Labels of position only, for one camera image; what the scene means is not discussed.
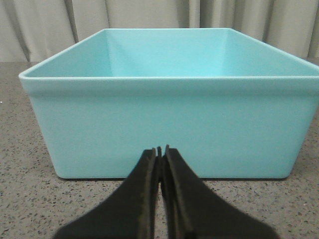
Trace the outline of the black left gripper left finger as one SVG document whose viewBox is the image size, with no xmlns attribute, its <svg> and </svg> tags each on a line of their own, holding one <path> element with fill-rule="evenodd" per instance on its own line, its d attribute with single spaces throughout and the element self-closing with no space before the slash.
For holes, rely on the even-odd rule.
<svg viewBox="0 0 319 239">
<path fill-rule="evenodd" d="M 154 238 L 158 183 L 156 150 L 144 150 L 127 179 L 105 201 L 60 228 L 54 238 Z"/>
</svg>

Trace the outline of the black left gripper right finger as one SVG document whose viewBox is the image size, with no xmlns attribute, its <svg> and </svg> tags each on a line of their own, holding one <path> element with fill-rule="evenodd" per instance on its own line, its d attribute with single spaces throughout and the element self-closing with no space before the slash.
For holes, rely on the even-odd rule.
<svg viewBox="0 0 319 239">
<path fill-rule="evenodd" d="M 169 146 L 161 159 L 161 190 L 170 239 L 277 239 L 267 224 L 212 192 Z"/>
</svg>

